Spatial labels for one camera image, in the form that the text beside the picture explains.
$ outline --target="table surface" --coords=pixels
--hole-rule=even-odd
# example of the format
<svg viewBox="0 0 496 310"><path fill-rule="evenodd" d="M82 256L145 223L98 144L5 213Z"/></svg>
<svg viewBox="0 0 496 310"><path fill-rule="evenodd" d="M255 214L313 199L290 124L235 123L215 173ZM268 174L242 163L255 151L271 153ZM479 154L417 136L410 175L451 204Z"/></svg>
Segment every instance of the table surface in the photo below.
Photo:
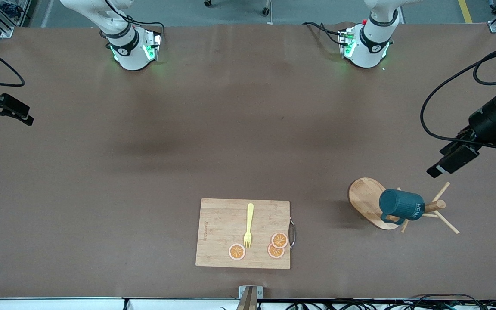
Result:
<svg viewBox="0 0 496 310"><path fill-rule="evenodd" d="M0 118L0 297L496 298L496 151L432 179L445 143L419 123L435 86L496 49L485 24L402 25L373 69L307 26L216 25L166 28L159 63L127 72L98 32L0 42L26 79L0 92L35 118ZM496 59L482 69L496 79ZM495 94L465 74L426 117L452 136ZM461 233L375 228L347 199L361 177L426 200L451 181ZM196 267L201 198L289 200L291 269Z"/></svg>

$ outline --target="mug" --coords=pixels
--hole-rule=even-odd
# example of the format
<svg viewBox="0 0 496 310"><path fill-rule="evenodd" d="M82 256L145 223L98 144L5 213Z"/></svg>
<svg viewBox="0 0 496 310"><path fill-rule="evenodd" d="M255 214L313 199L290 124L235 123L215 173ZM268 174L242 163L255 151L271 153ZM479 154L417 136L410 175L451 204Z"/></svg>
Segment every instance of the mug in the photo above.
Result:
<svg viewBox="0 0 496 310"><path fill-rule="evenodd" d="M387 189L378 201L382 216L380 218L386 223L400 225L404 220L418 220L425 211L424 199L419 194L403 192L396 189ZM399 220L393 221L388 215L397 216Z"/></svg>

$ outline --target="orange slice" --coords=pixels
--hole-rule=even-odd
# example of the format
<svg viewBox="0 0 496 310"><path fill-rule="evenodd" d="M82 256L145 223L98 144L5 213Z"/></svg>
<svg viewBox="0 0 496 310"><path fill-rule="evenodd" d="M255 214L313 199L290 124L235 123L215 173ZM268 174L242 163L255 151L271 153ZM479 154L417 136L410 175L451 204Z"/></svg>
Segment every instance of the orange slice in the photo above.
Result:
<svg viewBox="0 0 496 310"><path fill-rule="evenodd" d="M276 233L271 236L271 244L277 249L285 248L288 245L288 236L284 233Z"/></svg>
<svg viewBox="0 0 496 310"><path fill-rule="evenodd" d="M246 255L246 249L240 243L235 243L229 248L229 257L234 260L241 260L244 258L244 255Z"/></svg>
<svg viewBox="0 0 496 310"><path fill-rule="evenodd" d="M284 252L286 252L284 249L277 249L272 244L267 247L267 253L273 258L281 258Z"/></svg>

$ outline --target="yellow tape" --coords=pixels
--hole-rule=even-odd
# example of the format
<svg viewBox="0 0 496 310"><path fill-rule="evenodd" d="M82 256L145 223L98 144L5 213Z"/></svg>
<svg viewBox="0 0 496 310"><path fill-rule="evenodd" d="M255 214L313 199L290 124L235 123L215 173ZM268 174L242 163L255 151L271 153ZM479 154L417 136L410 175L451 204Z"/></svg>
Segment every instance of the yellow tape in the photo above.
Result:
<svg viewBox="0 0 496 310"><path fill-rule="evenodd" d="M464 17L464 22L467 24L472 23L472 17L470 16L470 11L466 5L465 0L459 0L460 10L462 11L462 16Z"/></svg>

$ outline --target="yellow fork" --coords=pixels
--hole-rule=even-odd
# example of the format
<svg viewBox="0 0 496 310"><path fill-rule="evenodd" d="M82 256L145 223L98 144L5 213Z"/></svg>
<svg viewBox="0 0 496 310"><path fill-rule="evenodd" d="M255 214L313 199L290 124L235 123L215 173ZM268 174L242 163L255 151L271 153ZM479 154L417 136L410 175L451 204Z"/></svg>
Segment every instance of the yellow fork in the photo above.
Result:
<svg viewBox="0 0 496 310"><path fill-rule="evenodd" d="M254 215L254 204L248 204L248 216L246 216L246 234L244 234L244 247L248 249L252 245L252 216Z"/></svg>

